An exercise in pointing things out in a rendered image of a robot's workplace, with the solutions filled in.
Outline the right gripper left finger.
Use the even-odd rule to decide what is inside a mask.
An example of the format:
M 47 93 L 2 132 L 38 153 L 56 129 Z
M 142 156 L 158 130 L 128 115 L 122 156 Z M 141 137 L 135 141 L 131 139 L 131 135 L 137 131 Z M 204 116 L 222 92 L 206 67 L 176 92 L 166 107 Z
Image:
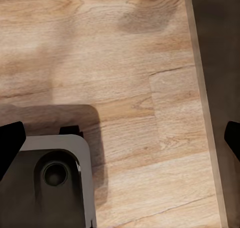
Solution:
M 21 121 L 0 127 L 0 181 L 26 141 Z

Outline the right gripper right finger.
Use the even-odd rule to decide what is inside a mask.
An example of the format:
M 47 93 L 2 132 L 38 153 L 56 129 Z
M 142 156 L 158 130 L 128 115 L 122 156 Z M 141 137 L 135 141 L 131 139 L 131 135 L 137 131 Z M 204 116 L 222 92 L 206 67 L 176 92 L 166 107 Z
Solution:
M 229 121 L 225 129 L 224 139 L 240 161 L 240 123 Z

